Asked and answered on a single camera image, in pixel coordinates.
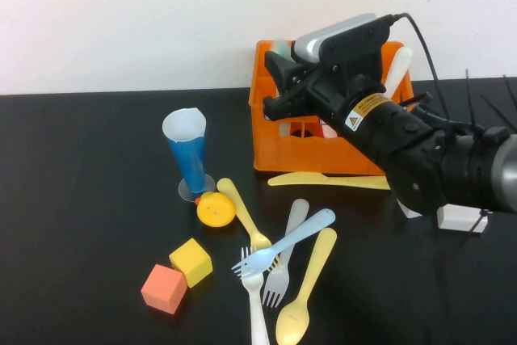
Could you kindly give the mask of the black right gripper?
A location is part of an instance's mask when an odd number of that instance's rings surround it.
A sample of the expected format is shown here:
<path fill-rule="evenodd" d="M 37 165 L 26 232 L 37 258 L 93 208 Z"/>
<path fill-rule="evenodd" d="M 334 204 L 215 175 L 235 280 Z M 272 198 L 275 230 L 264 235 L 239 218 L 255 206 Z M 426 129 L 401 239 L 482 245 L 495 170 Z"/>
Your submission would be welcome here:
<path fill-rule="evenodd" d="M 385 92 L 379 49 L 330 67 L 297 63 L 268 50 L 265 67 L 282 93 L 263 100 L 263 114 L 272 121 L 304 116 L 334 120 L 361 99 Z"/>

